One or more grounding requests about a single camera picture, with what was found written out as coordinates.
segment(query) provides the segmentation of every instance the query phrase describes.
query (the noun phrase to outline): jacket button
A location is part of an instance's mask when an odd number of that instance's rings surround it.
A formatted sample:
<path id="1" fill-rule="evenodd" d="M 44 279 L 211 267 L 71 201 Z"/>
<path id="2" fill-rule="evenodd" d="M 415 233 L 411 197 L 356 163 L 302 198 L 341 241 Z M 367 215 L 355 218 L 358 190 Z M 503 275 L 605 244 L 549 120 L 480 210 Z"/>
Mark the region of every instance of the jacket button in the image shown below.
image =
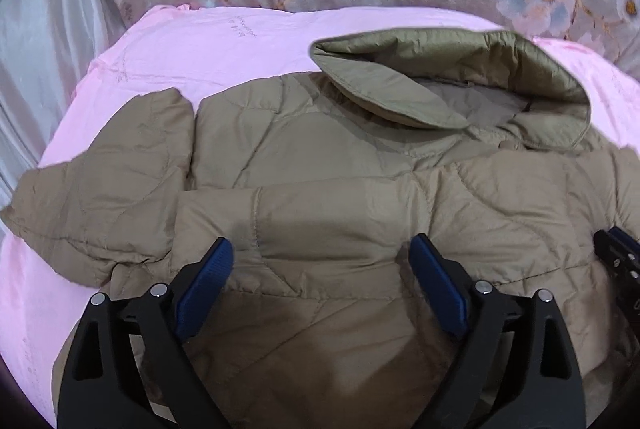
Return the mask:
<path id="1" fill-rule="evenodd" d="M 498 144 L 498 147 L 500 149 L 508 149 L 509 151 L 516 151 L 517 149 L 520 148 L 520 144 L 518 144 L 517 142 L 514 142 L 513 140 L 502 140 Z"/>

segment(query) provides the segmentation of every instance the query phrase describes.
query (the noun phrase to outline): puffer jacket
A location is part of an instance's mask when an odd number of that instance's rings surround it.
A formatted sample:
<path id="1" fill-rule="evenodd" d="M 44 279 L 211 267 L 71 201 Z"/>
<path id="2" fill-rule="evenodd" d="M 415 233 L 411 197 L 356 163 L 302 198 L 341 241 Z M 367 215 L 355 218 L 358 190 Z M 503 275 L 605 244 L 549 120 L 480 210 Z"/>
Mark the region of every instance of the puffer jacket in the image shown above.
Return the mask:
<path id="1" fill-rule="evenodd" d="M 27 173 L 2 221 L 112 298 L 227 237 L 234 270 L 185 347 L 247 429 L 411 426 L 456 350 L 406 262 L 426 232 L 475 279 L 554 293 L 593 419 L 630 355 L 592 236 L 640 237 L 637 155 L 511 32 L 384 30 L 310 54 L 321 73 L 245 83 L 195 118 L 177 90 L 134 98 L 87 152 Z"/>

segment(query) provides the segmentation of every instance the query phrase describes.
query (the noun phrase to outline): jacket sleeve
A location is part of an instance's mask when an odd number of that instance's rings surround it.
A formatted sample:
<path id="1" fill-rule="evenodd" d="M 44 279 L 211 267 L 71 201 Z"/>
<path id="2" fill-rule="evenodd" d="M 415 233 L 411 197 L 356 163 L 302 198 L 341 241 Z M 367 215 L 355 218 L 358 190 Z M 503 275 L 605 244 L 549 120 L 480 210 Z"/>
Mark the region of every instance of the jacket sleeve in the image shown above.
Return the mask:
<path id="1" fill-rule="evenodd" d="M 194 116 L 177 89 L 137 96 L 70 162 L 28 171 L 0 218 L 63 277 L 100 287 L 171 250 Z"/>

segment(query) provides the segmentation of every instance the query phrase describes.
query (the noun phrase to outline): pink bed sheet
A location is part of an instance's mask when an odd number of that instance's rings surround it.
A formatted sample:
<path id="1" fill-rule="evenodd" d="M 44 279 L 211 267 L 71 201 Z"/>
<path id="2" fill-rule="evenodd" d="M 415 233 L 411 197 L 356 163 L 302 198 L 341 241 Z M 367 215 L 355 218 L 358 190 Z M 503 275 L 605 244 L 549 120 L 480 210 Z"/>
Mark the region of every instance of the pink bed sheet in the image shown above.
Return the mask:
<path id="1" fill-rule="evenodd" d="M 349 8 L 288 14 L 266 9 L 156 7 L 92 63 L 41 166 L 69 160 L 137 94 L 176 87 L 201 99 L 254 78 L 318 71 L 313 40 L 391 27 L 498 29 L 484 19 L 428 8 Z M 640 85 L 606 60 L 565 41 L 535 42 L 577 76 L 592 120 L 620 146 L 640 152 Z M 53 362 L 93 289 L 55 274 L 25 243 L 8 235 L 0 253 L 0 353 L 27 397 L 55 427 Z"/>

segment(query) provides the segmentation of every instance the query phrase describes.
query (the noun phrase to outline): blue gripper pad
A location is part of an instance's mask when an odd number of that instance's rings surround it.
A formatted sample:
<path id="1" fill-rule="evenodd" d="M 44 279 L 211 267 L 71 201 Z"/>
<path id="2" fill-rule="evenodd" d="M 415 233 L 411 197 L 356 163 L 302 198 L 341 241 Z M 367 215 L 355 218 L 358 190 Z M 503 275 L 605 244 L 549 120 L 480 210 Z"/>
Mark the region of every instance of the blue gripper pad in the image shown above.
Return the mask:
<path id="1" fill-rule="evenodd" d="M 444 268 L 444 259 L 424 234 L 412 239 L 409 264 L 427 295 L 440 327 L 457 339 L 469 330 L 468 304 Z"/>
<path id="2" fill-rule="evenodd" d="M 629 250 L 634 252 L 634 255 L 640 259 L 640 245 L 638 242 L 628 235 L 625 231 L 620 229 L 620 227 L 613 227 L 609 229 L 609 234 L 615 237 L 620 243 L 625 245 Z"/>
<path id="3" fill-rule="evenodd" d="M 234 264 L 231 243 L 219 238 L 199 263 L 180 270 L 174 282 L 180 286 L 180 274 L 189 279 L 186 289 L 175 305 L 174 333 L 181 342 L 194 337 L 209 315 L 220 290 L 226 283 Z"/>

